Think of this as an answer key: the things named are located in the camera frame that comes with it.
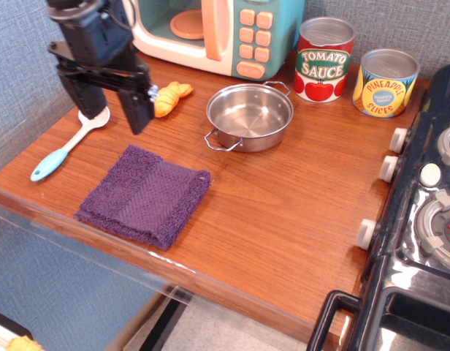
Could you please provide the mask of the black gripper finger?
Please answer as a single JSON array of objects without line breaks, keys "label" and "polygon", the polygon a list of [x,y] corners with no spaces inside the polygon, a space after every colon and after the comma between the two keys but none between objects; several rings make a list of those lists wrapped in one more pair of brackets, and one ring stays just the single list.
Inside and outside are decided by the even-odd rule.
[{"label": "black gripper finger", "polygon": [[118,98],[134,135],[139,135],[155,117],[155,88],[128,86],[118,89]]},{"label": "black gripper finger", "polygon": [[98,116],[107,106],[107,101],[101,87],[91,80],[92,75],[98,75],[99,71],[71,71],[58,69],[58,76],[72,101],[80,112],[89,120]]}]

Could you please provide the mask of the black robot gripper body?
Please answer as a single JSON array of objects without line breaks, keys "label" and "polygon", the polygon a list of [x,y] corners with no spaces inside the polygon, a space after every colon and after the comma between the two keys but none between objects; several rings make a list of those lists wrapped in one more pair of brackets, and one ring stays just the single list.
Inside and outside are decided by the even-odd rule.
[{"label": "black robot gripper body", "polygon": [[48,1],[50,19],[59,25],[63,42],[48,50],[58,58],[61,83],[71,96],[96,96],[102,89],[129,84],[152,93],[148,68],[132,44],[134,21],[122,1]]}]

